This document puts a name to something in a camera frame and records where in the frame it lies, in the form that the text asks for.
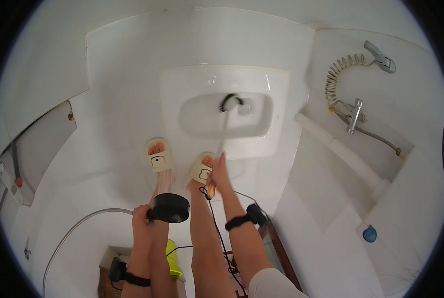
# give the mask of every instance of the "toe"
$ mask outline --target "toe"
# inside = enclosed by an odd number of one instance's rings
[[[158,151],[156,153],[164,151],[164,149],[165,149],[164,144],[159,143],[159,144],[157,144],[157,146],[158,146]]]
[[[214,159],[209,157],[209,156],[206,156],[206,157],[204,157],[202,159],[202,164],[206,165],[206,166],[208,166],[210,168],[213,168],[213,166],[214,166]]]
[[[152,154],[160,153],[160,152],[163,152],[164,150],[165,150],[164,144],[157,143],[157,144],[154,144],[153,146],[151,146],[149,148],[149,151],[147,152],[147,155],[152,155]]]

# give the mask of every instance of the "spiral hose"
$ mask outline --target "spiral hose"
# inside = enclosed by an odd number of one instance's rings
[[[328,75],[326,76],[326,86],[324,88],[329,107],[332,107],[337,100],[336,83],[338,82],[338,77],[341,71],[351,66],[369,67],[373,65],[376,60],[373,60],[371,63],[367,64],[364,54],[361,54],[361,56],[355,54],[354,59],[350,55],[348,55],[348,61],[346,61],[346,59],[342,57],[341,60],[338,59],[336,62],[338,62],[338,64],[333,63],[333,66],[330,66],[331,71],[328,71]]]

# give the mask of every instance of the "toilet bowl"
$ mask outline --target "toilet bowl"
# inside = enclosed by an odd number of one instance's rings
[[[223,115],[219,104],[237,93],[244,105],[229,113],[224,150],[227,159],[275,154],[282,129],[290,73],[237,65],[163,69],[160,92],[166,138],[181,144],[189,158],[215,152]]]

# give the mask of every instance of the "yellow bucket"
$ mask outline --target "yellow bucket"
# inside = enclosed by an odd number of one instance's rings
[[[174,248],[176,248],[176,244],[168,239],[167,246],[165,247],[165,254],[170,253]],[[167,262],[169,262],[170,275],[171,276],[181,276],[182,271],[177,263],[177,254],[176,251],[173,251],[170,255],[167,256]]]

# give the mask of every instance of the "hand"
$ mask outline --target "hand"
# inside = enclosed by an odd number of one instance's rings
[[[207,185],[215,184],[219,192],[231,189],[229,174],[225,167],[225,152],[214,162],[212,172],[207,177]]]
[[[142,252],[149,253],[151,247],[152,234],[151,229],[154,225],[153,222],[148,222],[147,212],[151,209],[148,204],[141,205],[134,208],[133,211],[133,236],[134,236],[134,249],[141,250]]]

